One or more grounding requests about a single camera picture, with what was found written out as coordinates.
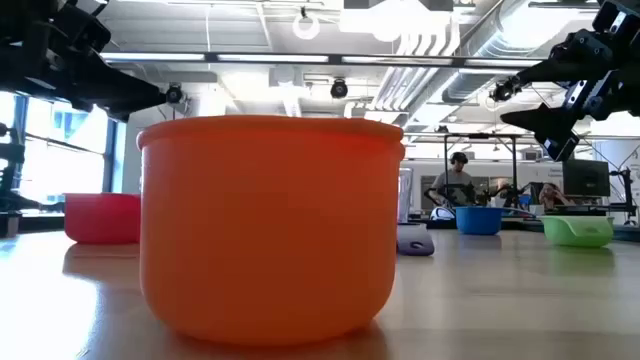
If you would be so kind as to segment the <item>orange measuring cup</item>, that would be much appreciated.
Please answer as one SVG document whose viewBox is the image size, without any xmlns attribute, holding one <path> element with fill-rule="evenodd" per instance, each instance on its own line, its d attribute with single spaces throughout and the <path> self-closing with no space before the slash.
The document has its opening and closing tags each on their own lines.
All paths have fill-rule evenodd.
<svg viewBox="0 0 640 360">
<path fill-rule="evenodd" d="M 368 326 L 394 282 L 400 128 L 198 117 L 144 129 L 140 281 L 170 329 L 292 345 Z"/>
</svg>

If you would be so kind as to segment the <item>blue measuring cup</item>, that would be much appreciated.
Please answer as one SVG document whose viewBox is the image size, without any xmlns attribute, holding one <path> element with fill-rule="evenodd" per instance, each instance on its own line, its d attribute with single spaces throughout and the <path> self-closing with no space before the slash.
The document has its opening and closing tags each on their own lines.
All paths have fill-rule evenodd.
<svg viewBox="0 0 640 360">
<path fill-rule="evenodd" d="M 502 208 L 465 206 L 455 209 L 456 226 L 466 235 L 495 235 L 501 230 Z"/>
</svg>

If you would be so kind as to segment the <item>purple measuring cup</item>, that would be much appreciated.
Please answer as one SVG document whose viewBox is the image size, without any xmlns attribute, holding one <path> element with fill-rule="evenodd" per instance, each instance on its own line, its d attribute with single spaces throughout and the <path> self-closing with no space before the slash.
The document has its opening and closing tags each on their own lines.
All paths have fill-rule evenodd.
<svg viewBox="0 0 640 360">
<path fill-rule="evenodd" d="M 403 256 L 431 256 L 435 245 L 424 223 L 401 223 L 397 226 L 396 252 Z"/>
</svg>

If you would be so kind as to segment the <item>person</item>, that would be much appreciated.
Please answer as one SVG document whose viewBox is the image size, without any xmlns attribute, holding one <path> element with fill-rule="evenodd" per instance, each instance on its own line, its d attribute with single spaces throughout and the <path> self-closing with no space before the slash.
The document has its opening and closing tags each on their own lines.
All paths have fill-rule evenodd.
<svg viewBox="0 0 640 360">
<path fill-rule="evenodd" d="M 473 178 L 464 171 L 468 163 L 462 152 L 454 152 L 450 158 L 451 167 L 436 177 L 427 194 L 437 205 L 470 205 L 474 203 Z"/>
<path fill-rule="evenodd" d="M 573 206 L 574 202 L 569 200 L 553 183 L 545 182 L 538 195 L 538 200 L 545 210 L 552 210 L 558 206 Z"/>
</svg>

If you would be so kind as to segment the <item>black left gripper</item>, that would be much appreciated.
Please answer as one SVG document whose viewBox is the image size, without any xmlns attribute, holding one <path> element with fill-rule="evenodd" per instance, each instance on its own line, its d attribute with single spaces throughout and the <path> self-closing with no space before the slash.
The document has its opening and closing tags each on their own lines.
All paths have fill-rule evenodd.
<svg viewBox="0 0 640 360">
<path fill-rule="evenodd" d="M 164 104 L 166 94 L 97 55 L 111 34 L 97 19 L 110 0 L 0 0 L 0 91 L 60 98 L 76 110 L 97 107 L 115 121 Z"/>
</svg>

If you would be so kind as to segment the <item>red measuring cup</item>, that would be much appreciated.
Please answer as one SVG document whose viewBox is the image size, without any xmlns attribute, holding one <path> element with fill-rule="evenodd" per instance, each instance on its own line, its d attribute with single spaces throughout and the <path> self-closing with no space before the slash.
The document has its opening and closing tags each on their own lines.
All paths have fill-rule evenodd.
<svg viewBox="0 0 640 360">
<path fill-rule="evenodd" d="M 80 244 L 131 244 L 140 241 L 141 199 L 119 193 L 67 193 L 64 231 Z"/>
</svg>

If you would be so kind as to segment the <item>black metal station frame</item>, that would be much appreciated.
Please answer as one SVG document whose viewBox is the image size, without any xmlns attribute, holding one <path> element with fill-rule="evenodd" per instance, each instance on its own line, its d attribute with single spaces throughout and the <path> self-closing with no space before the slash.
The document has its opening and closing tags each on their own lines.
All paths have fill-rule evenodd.
<svg viewBox="0 0 640 360">
<path fill-rule="evenodd" d="M 518 134 L 497 134 L 497 133 L 444 133 L 443 134 L 443 142 L 444 142 L 444 155 L 448 155 L 448 139 L 449 138 L 457 138 L 460 139 L 471 139 L 471 140 L 489 140 L 495 139 L 502 141 L 503 139 L 509 139 L 511 141 L 511 145 L 505 145 L 505 147 L 511 152 L 512 155 L 512 182 L 511 184 L 507 184 L 498 188 L 494 192 L 484 191 L 480 195 L 476 195 L 474 198 L 475 205 L 487 205 L 491 199 L 495 198 L 500 193 L 504 192 L 506 194 L 505 204 L 507 208 L 518 208 L 519 207 L 519 195 L 520 190 L 518 189 L 518 174 L 517 174 L 517 159 L 516 159 L 516 145 L 517 139 L 520 138 Z"/>
</svg>

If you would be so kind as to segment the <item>green measuring cup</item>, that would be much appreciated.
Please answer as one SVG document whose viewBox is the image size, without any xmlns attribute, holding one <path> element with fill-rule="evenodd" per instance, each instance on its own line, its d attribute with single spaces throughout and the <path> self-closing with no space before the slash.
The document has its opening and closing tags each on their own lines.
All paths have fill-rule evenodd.
<svg viewBox="0 0 640 360">
<path fill-rule="evenodd" d="M 601 248 L 614 236 L 606 216 L 545 215 L 539 218 L 546 239 L 554 246 Z"/>
</svg>

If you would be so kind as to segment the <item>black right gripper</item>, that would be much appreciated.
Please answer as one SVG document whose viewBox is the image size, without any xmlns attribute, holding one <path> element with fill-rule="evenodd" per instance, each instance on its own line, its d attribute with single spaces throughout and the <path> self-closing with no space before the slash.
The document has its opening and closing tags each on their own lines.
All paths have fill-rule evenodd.
<svg viewBox="0 0 640 360">
<path fill-rule="evenodd" d="M 598 3 L 590 30 L 569 34 L 552 48 L 551 59 L 515 75 L 522 86 L 535 82 L 564 86 L 566 110 L 541 104 L 500 116 L 506 124 L 531 131 L 554 162 L 570 159 L 579 143 L 573 117 L 605 120 L 616 112 L 640 117 L 640 0 Z"/>
</svg>

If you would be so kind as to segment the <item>black overhead light beam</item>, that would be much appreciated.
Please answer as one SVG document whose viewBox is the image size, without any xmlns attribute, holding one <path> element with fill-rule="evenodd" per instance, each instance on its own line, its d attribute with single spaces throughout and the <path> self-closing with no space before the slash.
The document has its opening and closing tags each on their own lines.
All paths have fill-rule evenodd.
<svg viewBox="0 0 640 360">
<path fill-rule="evenodd" d="M 288 64 L 499 70 L 524 69 L 543 61 L 543 58 L 527 57 L 483 58 L 440 55 L 401 56 L 253 52 L 103 52 L 101 57 L 109 63 Z"/>
</svg>

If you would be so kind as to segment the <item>black background equipment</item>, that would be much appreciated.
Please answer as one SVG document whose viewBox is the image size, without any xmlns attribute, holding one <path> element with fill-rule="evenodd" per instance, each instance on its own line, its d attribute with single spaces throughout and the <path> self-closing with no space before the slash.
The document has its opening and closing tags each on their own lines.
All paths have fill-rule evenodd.
<svg viewBox="0 0 640 360">
<path fill-rule="evenodd" d="M 0 239 L 13 237 L 18 233 L 22 210 L 64 211 L 63 202 L 41 203 L 12 190 L 18 166 L 25 161 L 25 145 L 20 140 L 17 129 L 0 122 L 0 139 L 6 136 L 9 137 L 9 142 L 0 142 L 0 160 L 7 161 L 7 165 L 0 169 Z"/>
</svg>

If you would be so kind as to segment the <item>silver ventilation duct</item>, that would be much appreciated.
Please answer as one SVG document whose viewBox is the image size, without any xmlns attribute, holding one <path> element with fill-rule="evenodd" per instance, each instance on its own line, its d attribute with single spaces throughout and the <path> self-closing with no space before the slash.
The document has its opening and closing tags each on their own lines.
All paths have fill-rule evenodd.
<svg viewBox="0 0 640 360">
<path fill-rule="evenodd" d="M 463 45 L 463 56 L 526 57 L 556 36 L 564 23 L 551 11 L 530 8 L 531 0 L 504 0 Z"/>
</svg>

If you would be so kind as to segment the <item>black computer monitor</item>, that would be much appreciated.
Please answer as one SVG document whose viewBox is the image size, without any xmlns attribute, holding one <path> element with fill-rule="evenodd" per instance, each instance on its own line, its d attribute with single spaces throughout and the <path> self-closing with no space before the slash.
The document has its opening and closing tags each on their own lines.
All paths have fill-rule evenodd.
<svg viewBox="0 0 640 360">
<path fill-rule="evenodd" d="M 609 197 L 610 175 L 607 162 L 570 159 L 562 164 L 566 195 Z"/>
</svg>

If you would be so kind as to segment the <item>clear plastic basket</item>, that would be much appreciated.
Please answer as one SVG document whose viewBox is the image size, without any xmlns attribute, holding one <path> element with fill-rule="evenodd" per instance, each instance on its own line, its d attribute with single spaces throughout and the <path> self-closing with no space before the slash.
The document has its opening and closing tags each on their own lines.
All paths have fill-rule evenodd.
<svg viewBox="0 0 640 360">
<path fill-rule="evenodd" d="M 407 223 L 411 209 L 411 198 L 413 188 L 413 170 L 411 168 L 400 168 L 398 176 L 398 212 L 397 221 Z"/>
</svg>

